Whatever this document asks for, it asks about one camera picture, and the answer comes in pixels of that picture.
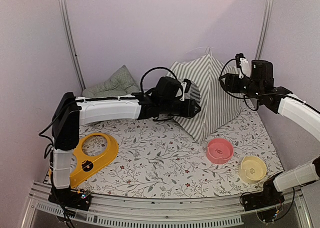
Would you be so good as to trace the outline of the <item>green striped pet tent fabric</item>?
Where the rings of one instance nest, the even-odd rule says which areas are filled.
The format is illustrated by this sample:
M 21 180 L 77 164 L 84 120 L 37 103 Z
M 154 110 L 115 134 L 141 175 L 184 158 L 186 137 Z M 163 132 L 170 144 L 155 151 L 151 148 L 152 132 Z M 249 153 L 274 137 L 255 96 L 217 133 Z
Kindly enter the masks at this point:
M 223 66 L 221 61 L 207 53 L 189 62 L 176 61 L 170 67 L 179 80 L 187 78 L 199 89 L 201 111 L 191 119 L 174 118 L 196 142 L 204 141 L 241 112 L 241 101 L 229 96 L 220 86 Z

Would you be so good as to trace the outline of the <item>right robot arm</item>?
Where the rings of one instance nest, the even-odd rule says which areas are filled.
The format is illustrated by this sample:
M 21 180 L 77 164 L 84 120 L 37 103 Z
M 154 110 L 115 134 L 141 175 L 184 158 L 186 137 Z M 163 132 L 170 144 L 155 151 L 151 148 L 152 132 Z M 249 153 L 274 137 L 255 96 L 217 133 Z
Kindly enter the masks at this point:
M 320 179 L 320 112 L 299 98 L 291 90 L 274 85 L 273 65 L 265 60 L 249 62 L 243 54 L 235 58 L 238 74 L 222 70 L 219 83 L 231 97 L 256 99 L 257 106 L 265 106 L 281 116 L 264 122 L 280 156 L 284 158 L 286 171 L 264 183 L 264 191 L 258 201 L 269 206 L 278 197 L 278 192 L 307 185 Z

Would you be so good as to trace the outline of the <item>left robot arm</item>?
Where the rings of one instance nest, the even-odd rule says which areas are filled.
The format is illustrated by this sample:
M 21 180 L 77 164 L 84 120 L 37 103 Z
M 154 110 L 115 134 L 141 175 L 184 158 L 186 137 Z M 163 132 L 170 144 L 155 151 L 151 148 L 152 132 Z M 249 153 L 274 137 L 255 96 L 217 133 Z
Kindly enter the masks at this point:
M 55 197 L 71 204 L 75 198 L 69 189 L 114 163 L 123 135 L 118 122 L 193 118 L 201 111 L 200 101 L 193 81 L 168 76 L 149 91 L 124 96 L 85 98 L 65 93 L 48 125 L 51 135 L 45 150 Z

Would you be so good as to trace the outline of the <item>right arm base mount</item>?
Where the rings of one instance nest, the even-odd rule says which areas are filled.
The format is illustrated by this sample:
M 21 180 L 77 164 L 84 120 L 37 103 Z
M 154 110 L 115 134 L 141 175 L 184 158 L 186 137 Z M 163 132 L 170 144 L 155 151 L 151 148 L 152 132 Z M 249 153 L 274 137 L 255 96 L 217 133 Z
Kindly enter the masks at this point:
M 261 192 L 246 192 L 240 196 L 239 201 L 245 211 L 265 208 L 285 201 L 283 193 L 276 190 L 274 179 L 275 177 L 272 177 L 265 181 Z

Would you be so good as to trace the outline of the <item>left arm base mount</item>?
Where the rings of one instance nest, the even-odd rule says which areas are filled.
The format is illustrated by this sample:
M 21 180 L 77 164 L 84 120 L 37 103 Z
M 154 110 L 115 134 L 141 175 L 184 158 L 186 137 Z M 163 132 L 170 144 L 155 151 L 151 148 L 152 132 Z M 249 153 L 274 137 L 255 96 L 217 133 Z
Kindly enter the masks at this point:
M 51 187 L 48 201 L 60 205 L 61 207 L 75 208 L 88 211 L 91 205 L 91 192 L 88 190 L 72 190 L 70 187 L 57 189 Z

